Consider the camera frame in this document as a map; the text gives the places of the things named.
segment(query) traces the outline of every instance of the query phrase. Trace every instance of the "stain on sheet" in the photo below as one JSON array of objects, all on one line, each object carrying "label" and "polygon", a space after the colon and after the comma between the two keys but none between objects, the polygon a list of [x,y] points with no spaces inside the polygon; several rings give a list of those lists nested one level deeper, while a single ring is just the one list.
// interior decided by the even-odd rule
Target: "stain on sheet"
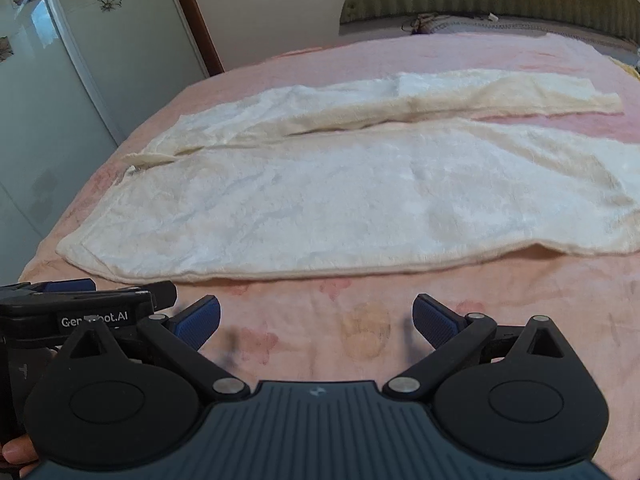
[{"label": "stain on sheet", "polygon": [[232,285],[226,291],[232,296],[242,296],[249,290],[249,284],[243,283],[242,285]]},{"label": "stain on sheet", "polygon": [[379,303],[362,303],[340,318],[344,352],[355,361],[378,357],[391,334],[389,312]]},{"label": "stain on sheet", "polygon": [[320,292],[329,296],[331,301],[335,301],[340,292],[345,288],[351,286],[352,281],[349,278],[334,278],[331,280],[324,280],[320,285]]},{"label": "stain on sheet", "polygon": [[273,332],[242,328],[239,338],[240,358],[242,361],[258,361],[265,365],[269,362],[270,352],[278,341],[278,336]]},{"label": "stain on sheet", "polygon": [[473,300],[465,300],[461,303],[457,304],[453,311],[456,314],[460,314],[460,316],[465,316],[470,312],[483,312],[484,313],[484,303],[480,303],[479,301]]}]

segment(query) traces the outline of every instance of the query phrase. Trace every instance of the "bed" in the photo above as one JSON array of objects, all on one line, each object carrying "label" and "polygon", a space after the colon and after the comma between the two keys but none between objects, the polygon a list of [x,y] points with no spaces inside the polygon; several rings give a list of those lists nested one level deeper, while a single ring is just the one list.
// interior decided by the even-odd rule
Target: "bed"
[{"label": "bed", "polygon": [[[377,78],[397,72],[467,68],[556,72],[590,79],[622,98],[622,115],[505,118],[593,137],[640,142],[640,80],[580,41],[555,35],[443,34],[291,52],[224,73],[183,91],[130,138],[86,183],[40,244],[22,280],[66,280],[86,273],[55,252],[142,149],[181,114],[265,89]],[[118,283],[95,278],[98,288]],[[426,292],[459,313],[479,311],[503,324],[547,314],[603,390],[610,423],[596,462],[613,478],[640,476],[640,260],[637,255],[577,258],[532,247],[481,265],[439,272],[178,284],[179,310],[215,294],[220,329],[201,352],[255,386],[259,380],[362,380],[382,383],[421,359],[430,346],[413,329],[412,301]]]}]

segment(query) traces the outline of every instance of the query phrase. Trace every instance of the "blue gripper pad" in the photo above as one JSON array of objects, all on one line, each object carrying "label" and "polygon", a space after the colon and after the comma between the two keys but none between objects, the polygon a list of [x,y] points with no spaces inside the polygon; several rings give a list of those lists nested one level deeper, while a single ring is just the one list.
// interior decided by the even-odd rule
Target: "blue gripper pad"
[{"label": "blue gripper pad", "polygon": [[414,301],[414,326],[435,349],[466,328],[466,320],[431,296],[420,294]]},{"label": "blue gripper pad", "polygon": [[167,328],[194,350],[198,350],[220,326],[220,303],[205,296],[167,322]]},{"label": "blue gripper pad", "polygon": [[93,292],[94,290],[94,280],[89,278],[66,280],[65,282],[48,282],[42,289],[43,292]]}]

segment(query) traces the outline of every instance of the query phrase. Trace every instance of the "white wall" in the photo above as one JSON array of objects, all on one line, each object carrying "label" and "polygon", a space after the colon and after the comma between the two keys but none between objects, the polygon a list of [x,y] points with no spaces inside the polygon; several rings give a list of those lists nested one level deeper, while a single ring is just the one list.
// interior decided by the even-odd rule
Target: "white wall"
[{"label": "white wall", "polygon": [[289,50],[343,43],[344,0],[197,0],[226,70]]}]

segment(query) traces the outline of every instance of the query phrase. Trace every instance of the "white fleece blanket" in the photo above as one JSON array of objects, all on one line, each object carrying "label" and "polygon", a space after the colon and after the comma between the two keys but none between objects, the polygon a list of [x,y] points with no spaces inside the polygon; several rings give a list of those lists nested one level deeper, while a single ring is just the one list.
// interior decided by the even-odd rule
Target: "white fleece blanket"
[{"label": "white fleece blanket", "polygon": [[[574,254],[638,250],[640,146],[525,124],[419,120],[447,110],[523,114],[528,99],[529,113],[619,112],[619,98],[568,76],[467,73],[467,85],[464,72],[398,76],[414,82],[402,98],[394,95],[407,86],[379,80],[345,85],[344,100],[340,85],[287,89],[280,100],[264,92],[182,118],[193,126],[184,142],[174,127],[138,154],[146,169],[111,187],[58,252],[137,283],[441,269],[535,243]],[[455,109],[439,100],[460,92],[468,101]],[[217,109],[228,124],[212,121]],[[334,131],[389,117],[413,122]],[[287,137],[310,130],[323,132]],[[170,163],[148,167],[156,162]]]}]

